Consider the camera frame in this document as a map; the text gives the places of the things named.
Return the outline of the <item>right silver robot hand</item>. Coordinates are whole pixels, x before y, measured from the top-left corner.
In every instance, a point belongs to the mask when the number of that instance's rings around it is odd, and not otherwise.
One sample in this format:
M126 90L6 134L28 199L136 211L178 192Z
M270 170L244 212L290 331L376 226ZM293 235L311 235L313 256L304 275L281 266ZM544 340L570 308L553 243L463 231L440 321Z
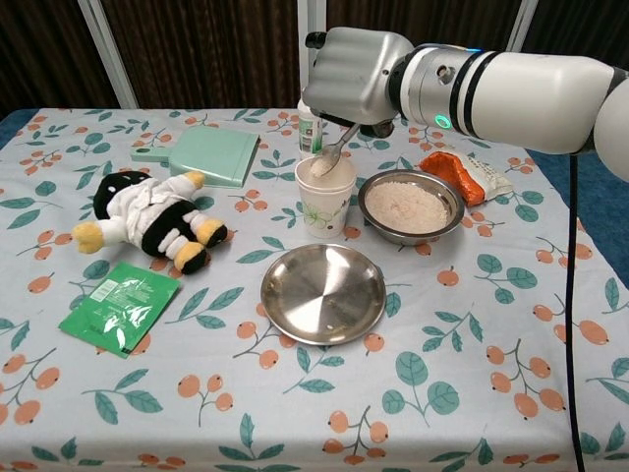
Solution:
M358 124L367 137L389 137L398 110L388 82L414 50L412 42L396 32L337 27L308 33L305 45L315 58L302 100L313 114L346 127Z

